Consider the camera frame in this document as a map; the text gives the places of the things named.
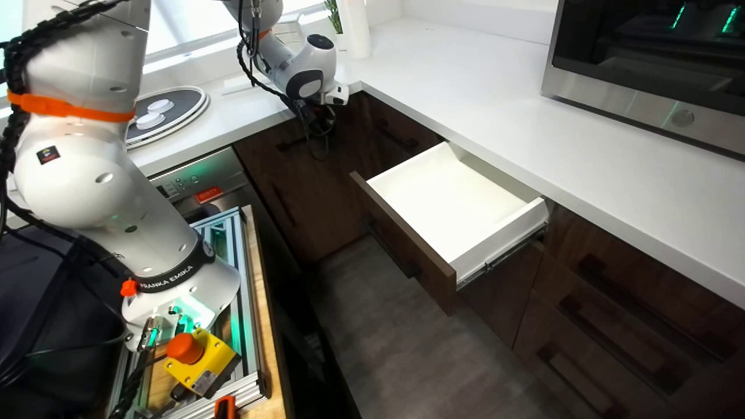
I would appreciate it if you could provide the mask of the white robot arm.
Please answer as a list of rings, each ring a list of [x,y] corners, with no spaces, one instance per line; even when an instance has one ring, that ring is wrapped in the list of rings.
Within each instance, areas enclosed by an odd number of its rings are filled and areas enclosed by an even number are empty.
[[[25,0],[4,43],[11,116],[2,133],[6,208],[77,233],[129,269],[122,314],[140,335],[171,309],[209,326],[240,275],[221,263],[126,150],[150,29],[150,0]]]

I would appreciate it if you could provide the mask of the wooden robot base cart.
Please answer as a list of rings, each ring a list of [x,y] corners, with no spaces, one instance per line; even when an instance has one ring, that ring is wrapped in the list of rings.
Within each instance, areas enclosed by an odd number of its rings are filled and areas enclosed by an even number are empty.
[[[212,290],[193,283],[172,297],[141,305],[141,293],[124,300],[124,311],[138,316],[134,348],[122,352],[111,383],[109,419],[215,419],[233,406],[235,419],[289,419],[289,396],[276,352],[274,318],[263,275],[257,220],[249,205],[193,222],[195,233],[217,250],[238,281],[233,300],[212,314],[195,295]],[[223,340],[238,362],[209,396],[195,396],[165,373],[165,343],[180,333],[209,329]]]

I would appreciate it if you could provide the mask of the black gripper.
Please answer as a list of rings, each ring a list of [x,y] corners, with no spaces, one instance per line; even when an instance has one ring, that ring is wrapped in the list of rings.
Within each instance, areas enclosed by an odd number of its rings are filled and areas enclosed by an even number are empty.
[[[336,111],[328,105],[297,99],[295,116],[301,121],[309,153],[311,156],[328,156],[330,153],[330,137],[332,137],[332,128],[336,128]]]

